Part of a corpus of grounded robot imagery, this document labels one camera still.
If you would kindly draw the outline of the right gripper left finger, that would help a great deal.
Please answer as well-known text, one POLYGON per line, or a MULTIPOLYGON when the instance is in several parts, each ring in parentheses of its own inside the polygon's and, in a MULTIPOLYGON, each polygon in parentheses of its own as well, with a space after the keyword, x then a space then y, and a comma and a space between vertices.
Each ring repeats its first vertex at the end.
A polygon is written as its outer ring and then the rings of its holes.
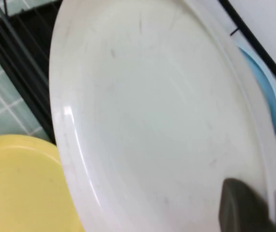
POLYGON ((235 178, 223 182, 218 220, 222 232, 276 232, 263 198, 235 178))

